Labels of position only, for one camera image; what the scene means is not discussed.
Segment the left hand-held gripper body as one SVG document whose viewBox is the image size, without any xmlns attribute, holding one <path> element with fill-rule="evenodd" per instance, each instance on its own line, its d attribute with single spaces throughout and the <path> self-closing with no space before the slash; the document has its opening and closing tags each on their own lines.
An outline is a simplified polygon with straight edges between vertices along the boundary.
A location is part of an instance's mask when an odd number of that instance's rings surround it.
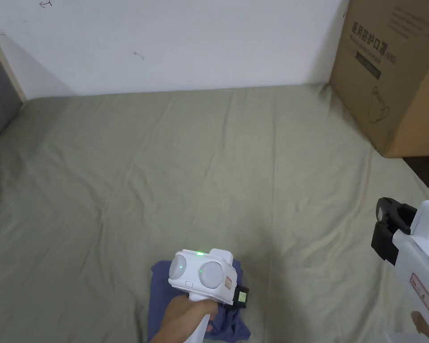
<svg viewBox="0 0 429 343">
<path fill-rule="evenodd" d="M 233 254 L 213 248 L 208 253 L 178 251 L 169 269 L 169 284 L 187 292 L 192 301 L 211 299 L 229 309 L 237 308 L 239 291 Z"/>
</svg>

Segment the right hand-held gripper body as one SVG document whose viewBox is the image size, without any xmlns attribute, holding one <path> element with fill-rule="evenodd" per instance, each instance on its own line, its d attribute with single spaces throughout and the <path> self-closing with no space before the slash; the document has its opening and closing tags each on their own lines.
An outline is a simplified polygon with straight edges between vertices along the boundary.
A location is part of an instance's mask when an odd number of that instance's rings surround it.
<svg viewBox="0 0 429 343">
<path fill-rule="evenodd" d="M 414 304 L 429 325 L 429 201 L 418 208 L 407 235 L 397 231 L 393 244 L 398 248 L 394 271 Z"/>
</svg>

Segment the person's left hand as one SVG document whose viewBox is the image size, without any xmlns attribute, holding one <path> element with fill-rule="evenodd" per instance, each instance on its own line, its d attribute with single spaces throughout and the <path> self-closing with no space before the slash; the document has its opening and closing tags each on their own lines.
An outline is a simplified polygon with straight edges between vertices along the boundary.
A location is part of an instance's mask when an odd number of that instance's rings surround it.
<svg viewBox="0 0 429 343">
<path fill-rule="evenodd" d="M 211 299 L 192 301 L 188 296 L 177 296 L 167 306 L 160 329 L 150 342 L 183 343 L 205 316 L 213 319 L 218 308 L 218 303 Z"/>
</svg>

